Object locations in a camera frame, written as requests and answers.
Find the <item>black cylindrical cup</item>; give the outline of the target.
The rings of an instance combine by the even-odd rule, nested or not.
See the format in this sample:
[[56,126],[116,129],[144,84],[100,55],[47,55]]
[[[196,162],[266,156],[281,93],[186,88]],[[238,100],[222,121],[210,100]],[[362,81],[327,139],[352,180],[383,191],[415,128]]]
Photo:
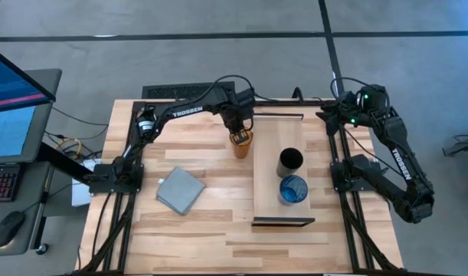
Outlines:
[[294,174],[303,164],[303,155],[296,148],[286,148],[280,153],[276,173],[280,178]]

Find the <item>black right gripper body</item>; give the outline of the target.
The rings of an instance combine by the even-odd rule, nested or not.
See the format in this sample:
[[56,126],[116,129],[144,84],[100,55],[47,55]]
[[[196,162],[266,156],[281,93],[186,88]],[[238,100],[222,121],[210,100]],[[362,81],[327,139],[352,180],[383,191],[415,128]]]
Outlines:
[[336,116],[340,123],[348,123],[355,127],[368,126],[368,115],[366,114],[363,103],[367,99],[365,94],[352,91],[345,91],[337,104]]

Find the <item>black keyboard with red lights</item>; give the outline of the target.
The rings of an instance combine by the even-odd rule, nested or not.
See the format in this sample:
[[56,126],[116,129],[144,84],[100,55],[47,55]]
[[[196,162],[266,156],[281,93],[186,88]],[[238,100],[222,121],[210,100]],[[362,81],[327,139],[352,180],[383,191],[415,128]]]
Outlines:
[[0,165],[0,202],[15,200],[22,171],[22,167],[18,164]]

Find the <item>tilted dark computer monitor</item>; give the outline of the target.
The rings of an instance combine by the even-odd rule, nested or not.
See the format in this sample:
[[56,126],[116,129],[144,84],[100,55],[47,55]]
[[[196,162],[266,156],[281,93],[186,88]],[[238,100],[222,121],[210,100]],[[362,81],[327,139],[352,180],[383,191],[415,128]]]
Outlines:
[[0,53],[0,112],[55,100],[54,94]]

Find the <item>white paper sheet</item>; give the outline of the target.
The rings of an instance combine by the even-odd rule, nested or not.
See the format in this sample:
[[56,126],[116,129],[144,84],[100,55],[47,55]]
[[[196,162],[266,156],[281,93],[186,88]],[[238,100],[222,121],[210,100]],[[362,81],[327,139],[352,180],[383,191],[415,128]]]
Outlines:
[[[85,168],[93,171],[95,165],[101,164],[101,159],[88,159],[81,163]],[[80,207],[82,205],[88,205],[91,201],[91,194],[89,192],[89,186],[79,182],[76,179],[72,179],[72,196],[71,205],[73,207]]]

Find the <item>grey-bezel computer monitor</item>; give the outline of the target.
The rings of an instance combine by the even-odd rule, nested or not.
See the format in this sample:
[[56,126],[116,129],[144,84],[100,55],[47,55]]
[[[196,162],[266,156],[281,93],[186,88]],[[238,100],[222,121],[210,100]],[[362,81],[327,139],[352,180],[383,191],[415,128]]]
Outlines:
[[51,108],[46,103],[0,112],[0,164],[36,160]]

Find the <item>grey folded cloth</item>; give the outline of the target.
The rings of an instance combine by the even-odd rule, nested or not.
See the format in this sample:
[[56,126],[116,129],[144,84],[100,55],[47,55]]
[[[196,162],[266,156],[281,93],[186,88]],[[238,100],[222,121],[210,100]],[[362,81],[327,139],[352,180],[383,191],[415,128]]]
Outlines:
[[179,215],[187,215],[205,184],[179,167],[175,167],[157,189],[156,198]]

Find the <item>amber translucent plastic cup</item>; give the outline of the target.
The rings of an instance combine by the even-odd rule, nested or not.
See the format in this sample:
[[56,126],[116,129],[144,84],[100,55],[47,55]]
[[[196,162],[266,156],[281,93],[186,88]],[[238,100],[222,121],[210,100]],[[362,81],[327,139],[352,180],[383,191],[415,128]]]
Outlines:
[[250,144],[243,144],[240,143],[239,145],[233,144],[233,133],[229,135],[229,139],[231,141],[231,144],[233,146],[233,151],[234,151],[234,156],[238,159],[243,159],[247,156],[249,149],[250,149]]

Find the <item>blue translucent plastic cup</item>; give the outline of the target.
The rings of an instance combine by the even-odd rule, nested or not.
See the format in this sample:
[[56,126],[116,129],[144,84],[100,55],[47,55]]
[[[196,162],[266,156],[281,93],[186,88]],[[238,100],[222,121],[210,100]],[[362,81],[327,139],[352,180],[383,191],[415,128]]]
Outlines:
[[308,193],[306,181],[299,176],[290,175],[281,180],[278,199],[284,205],[294,205],[304,201]]

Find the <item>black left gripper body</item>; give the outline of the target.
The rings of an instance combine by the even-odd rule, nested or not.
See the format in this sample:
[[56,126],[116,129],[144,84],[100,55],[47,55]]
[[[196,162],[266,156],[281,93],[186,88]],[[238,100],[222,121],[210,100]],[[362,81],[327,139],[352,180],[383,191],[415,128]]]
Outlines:
[[244,130],[244,121],[251,120],[253,116],[253,106],[226,105],[221,108],[221,118],[230,134]]

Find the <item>black computer mouse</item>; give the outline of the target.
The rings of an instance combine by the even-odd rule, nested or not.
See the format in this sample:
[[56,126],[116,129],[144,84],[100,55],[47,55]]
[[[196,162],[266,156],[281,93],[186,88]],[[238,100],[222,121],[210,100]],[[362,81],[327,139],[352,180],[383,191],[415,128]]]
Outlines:
[[18,233],[25,222],[23,212],[14,211],[5,216],[0,222],[0,247],[6,246]]

